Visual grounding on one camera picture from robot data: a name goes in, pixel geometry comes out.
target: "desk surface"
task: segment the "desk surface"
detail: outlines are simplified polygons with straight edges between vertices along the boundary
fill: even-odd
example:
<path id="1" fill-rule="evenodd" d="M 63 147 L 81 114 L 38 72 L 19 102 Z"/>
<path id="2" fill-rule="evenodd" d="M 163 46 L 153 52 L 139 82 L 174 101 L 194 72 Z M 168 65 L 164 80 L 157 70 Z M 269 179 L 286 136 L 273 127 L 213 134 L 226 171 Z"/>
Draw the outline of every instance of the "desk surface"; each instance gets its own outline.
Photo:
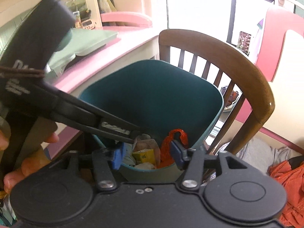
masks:
<path id="1" fill-rule="evenodd" d="M 159 35 L 159 31 L 154 28 L 109 26 L 103 27 L 103 29 L 118 31 L 117 39 L 67 70 L 56 80 L 55 87 L 66 93 L 71 93 L 115 60 Z"/>

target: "chair backrest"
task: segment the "chair backrest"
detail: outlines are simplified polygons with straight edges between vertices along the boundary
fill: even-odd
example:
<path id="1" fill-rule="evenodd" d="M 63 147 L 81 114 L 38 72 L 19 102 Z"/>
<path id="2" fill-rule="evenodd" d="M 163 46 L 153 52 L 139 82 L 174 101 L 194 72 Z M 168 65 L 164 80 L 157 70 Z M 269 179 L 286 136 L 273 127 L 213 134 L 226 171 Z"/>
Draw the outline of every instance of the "chair backrest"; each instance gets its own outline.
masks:
<path id="1" fill-rule="evenodd" d="M 304 35 L 304 19 L 280 6 L 270 6 L 264 19 L 263 35 L 255 63 L 267 81 L 274 79 L 287 30 Z"/>
<path id="2" fill-rule="evenodd" d="M 235 84 L 242 91 L 240 99 L 212 142 L 209 151 L 215 149 L 226 134 L 245 99 L 249 101 L 252 112 L 226 148 L 227 151 L 236 154 L 260 130 L 274 111 L 273 93 L 264 75 L 241 51 L 200 32 L 183 29 L 162 31 L 159 34 L 160 60 L 170 62 L 171 46 L 181 49 L 178 67 L 183 68 L 184 54 L 188 51 L 193 53 L 191 73 L 194 74 L 199 56 L 207 60 L 202 78 L 207 78 L 210 65 L 213 64 L 219 68 L 214 81 L 215 86 L 219 86 L 223 73 L 231 79 L 223 96 L 224 105 L 227 104 Z"/>
<path id="3" fill-rule="evenodd" d="M 152 18 L 137 12 L 109 12 L 100 14 L 102 22 L 120 22 L 123 26 L 152 27 Z"/>

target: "bottle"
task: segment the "bottle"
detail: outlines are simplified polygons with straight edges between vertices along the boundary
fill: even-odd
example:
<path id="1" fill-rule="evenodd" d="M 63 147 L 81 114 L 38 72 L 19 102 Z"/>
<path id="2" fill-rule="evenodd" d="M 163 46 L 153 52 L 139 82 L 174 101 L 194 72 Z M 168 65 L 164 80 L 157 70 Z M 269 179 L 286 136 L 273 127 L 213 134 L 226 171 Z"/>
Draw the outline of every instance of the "bottle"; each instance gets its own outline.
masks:
<path id="1" fill-rule="evenodd" d="M 78 7 L 77 6 L 76 6 L 76 11 L 73 12 L 73 15 L 76 17 L 75 27 L 76 28 L 81 28 L 80 12 L 78 11 Z"/>

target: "teal trash bin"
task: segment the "teal trash bin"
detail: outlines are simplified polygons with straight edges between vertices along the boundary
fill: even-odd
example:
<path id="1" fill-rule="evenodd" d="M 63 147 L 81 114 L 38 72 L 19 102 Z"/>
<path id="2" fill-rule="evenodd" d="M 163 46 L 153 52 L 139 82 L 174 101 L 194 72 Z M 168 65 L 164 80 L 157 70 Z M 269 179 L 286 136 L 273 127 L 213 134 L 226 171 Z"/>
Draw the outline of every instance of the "teal trash bin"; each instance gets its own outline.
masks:
<path id="1" fill-rule="evenodd" d="M 223 97 L 208 81 L 159 60 L 126 66 L 89 86 L 79 97 L 117 117 L 149 128 L 159 146 L 176 128 L 188 134 L 189 146 L 200 148 L 217 122 Z M 106 140 L 95 137 L 102 145 Z M 132 182 L 174 182 L 181 175 L 175 164 L 139 170 L 122 164 L 121 174 Z"/>

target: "pink desk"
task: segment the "pink desk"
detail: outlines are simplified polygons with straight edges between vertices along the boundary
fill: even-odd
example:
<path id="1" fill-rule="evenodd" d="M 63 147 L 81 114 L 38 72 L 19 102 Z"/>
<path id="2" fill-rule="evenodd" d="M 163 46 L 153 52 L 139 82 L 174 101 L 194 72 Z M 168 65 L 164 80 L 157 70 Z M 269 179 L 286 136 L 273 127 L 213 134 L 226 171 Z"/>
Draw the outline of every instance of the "pink desk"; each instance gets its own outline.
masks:
<path id="1" fill-rule="evenodd" d="M 117 39 L 70 68 L 58 78 L 55 87 L 77 97 L 89 85 L 122 67 L 139 60 L 158 58 L 158 30 L 141 27 L 103 27 L 103 29 L 118 31 Z M 60 141 L 47 147 L 51 158 L 79 132 L 65 125 L 60 125 L 59 131 L 61 131 Z"/>

